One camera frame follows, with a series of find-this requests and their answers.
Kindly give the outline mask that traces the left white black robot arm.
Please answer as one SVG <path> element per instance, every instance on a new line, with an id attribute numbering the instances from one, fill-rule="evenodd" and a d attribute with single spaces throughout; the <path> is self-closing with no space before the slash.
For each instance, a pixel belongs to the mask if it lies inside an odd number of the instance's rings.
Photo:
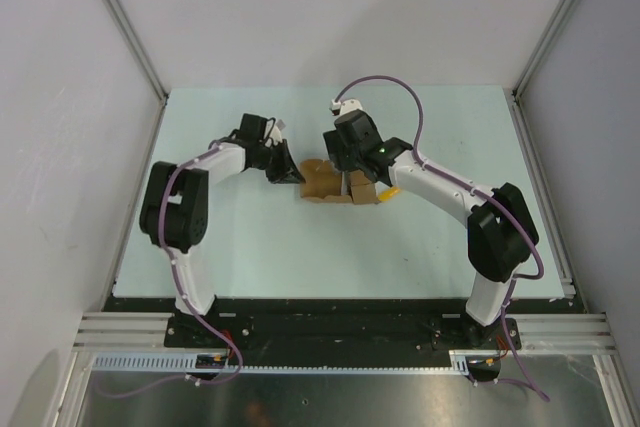
<path id="1" fill-rule="evenodd" d="M 216 294 L 199 248 L 209 225 L 210 188 L 249 169 L 262 171 L 272 184 L 302 183 L 283 129 L 275 117 L 245 113 L 238 128 L 212 140 L 203 153 L 151 167 L 139 226 L 167 255 L 176 307 L 192 315 L 185 332 L 199 346 L 214 344 L 221 334 L 220 321 L 208 314 Z"/>

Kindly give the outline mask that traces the brown cardboard express box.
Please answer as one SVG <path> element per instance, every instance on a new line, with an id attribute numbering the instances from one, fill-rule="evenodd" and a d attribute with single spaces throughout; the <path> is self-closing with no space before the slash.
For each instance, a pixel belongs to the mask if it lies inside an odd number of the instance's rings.
<path id="1" fill-rule="evenodd" d="M 362 171 L 339 172 L 328 160 L 308 159 L 300 164 L 304 177 L 300 197 L 312 203 L 376 205 L 376 187 Z"/>

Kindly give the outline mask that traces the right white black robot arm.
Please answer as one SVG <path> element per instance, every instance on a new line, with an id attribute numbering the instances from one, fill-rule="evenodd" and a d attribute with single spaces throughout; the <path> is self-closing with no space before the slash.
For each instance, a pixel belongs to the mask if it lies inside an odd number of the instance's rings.
<path id="1" fill-rule="evenodd" d="M 417 149 L 382 139 L 360 108 L 331 108 L 334 128 L 323 134 L 329 158 L 341 172 L 362 172 L 374 182 L 414 194 L 457 220 L 467 232 L 467 256 L 476 274 L 461 323 L 463 340 L 484 348 L 497 336 L 496 319 L 513 292 L 518 269 L 530 256 L 540 262 L 539 234 L 521 190 L 476 186 L 419 158 Z"/>

